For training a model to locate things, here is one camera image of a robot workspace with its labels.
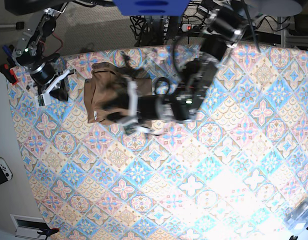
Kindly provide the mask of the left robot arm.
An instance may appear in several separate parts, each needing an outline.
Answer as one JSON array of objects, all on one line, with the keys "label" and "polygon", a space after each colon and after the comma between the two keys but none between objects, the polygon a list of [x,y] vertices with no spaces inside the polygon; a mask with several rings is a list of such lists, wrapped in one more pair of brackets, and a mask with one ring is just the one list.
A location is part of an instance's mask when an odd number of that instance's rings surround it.
[{"label": "left robot arm", "polygon": [[102,107],[107,111],[106,119],[121,125],[127,134],[134,132],[151,133],[147,121],[167,121],[185,123],[195,120],[207,89],[212,85],[221,61],[228,48],[234,48],[243,38],[247,26],[252,23],[245,3],[241,4],[244,12],[233,8],[217,6],[208,11],[207,27],[194,27],[200,33],[214,31],[216,34],[205,39],[199,49],[199,55],[192,61],[179,67],[176,62],[176,50],[179,39],[172,45],[172,63],[179,77],[173,92],[142,95],[137,81],[130,74],[119,77],[123,90],[116,98],[106,102]]}]

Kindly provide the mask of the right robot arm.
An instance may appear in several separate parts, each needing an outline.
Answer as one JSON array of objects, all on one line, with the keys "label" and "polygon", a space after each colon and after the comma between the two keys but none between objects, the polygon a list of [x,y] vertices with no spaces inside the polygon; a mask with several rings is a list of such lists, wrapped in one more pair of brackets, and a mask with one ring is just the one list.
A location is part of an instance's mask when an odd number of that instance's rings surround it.
[{"label": "right robot arm", "polygon": [[58,52],[44,56],[46,39],[54,33],[57,17],[65,9],[63,3],[34,13],[11,55],[15,64],[24,67],[30,76],[26,89],[33,92],[37,107],[50,105],[52,98],[61,102],[69,100],[66,80],[70,70],[55,66],[60,58]]}]

